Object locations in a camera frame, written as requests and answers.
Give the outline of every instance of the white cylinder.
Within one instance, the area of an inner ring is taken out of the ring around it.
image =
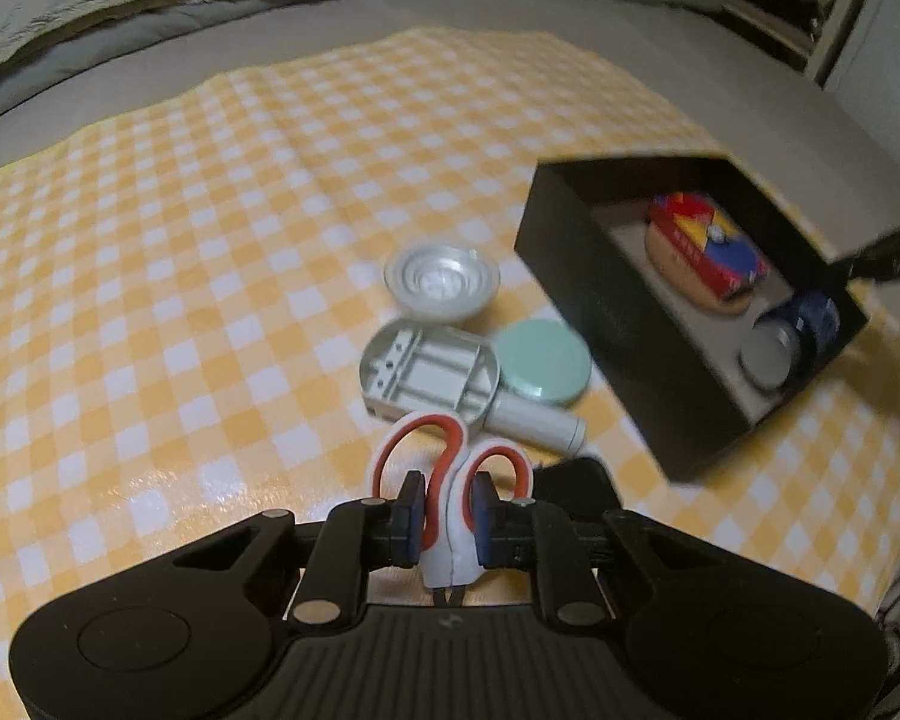
[[[586,420],[565,409],[535,403],[498,389],[485,429],[518,442],[573,457],[583,446]]]

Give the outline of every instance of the scissors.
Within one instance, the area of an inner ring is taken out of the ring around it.
[[[506,458],[514,468],[514,498],[533,492],[533,466],[515,443],[502,439],[467,443],[467,426],[453,412],[411,412],[391,428],[373,453],[370,494],[380,498],[384,466],[401,440],[420,428],[437,428],[444,449],[427,482],[424,504],[423,551],[420,570],[435,607],[463,605],[466,588],[484,573],[477,559],[470,490],[477,469],[492,457]]]

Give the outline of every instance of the round tin lid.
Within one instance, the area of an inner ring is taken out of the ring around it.
[[[780,319],[757,322],[740,346],[740,367],[746,378],[765,391],[783,386],[799,359],[797,331]]]
[[[504,385],[525,398],[570,403],[590,380],[592,361],[583,338],[562,322],[527,319],[493,341]]]
[[[423,242],[397,252],[384,281],[413,319],[455,324],[487,307],[500,288],[500,271],[472,248]]]

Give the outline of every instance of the open box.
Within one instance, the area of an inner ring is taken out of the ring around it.
[[[655,272],[643,247],[648,199],[703,191],[756,244],[775,274],[743,317],[711,317]],[[668,477],[698,477],[794,397],[866,324],[845,290],[830,297],[837,338],[782,391],[762,394],[736,353],[765,309],[815,288],[826,261],[730,160],[634,156],[538,165],[514,245],[595,362]]]

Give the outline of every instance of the checkered pattern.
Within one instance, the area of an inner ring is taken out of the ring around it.
[[[477,331],[546,313],[512,253],[538,158],[718,150],[553,37],[423,29],[218,76],[0,170],[0,718],[38,605],[365,493],[386,426],[355,364],[394,315],[392,252],[451,235],[498,260]],[[668,484],[596,386],[578,410],[626,503],[873,610],[900,554],[900,337],[871,309],[705,487]]]

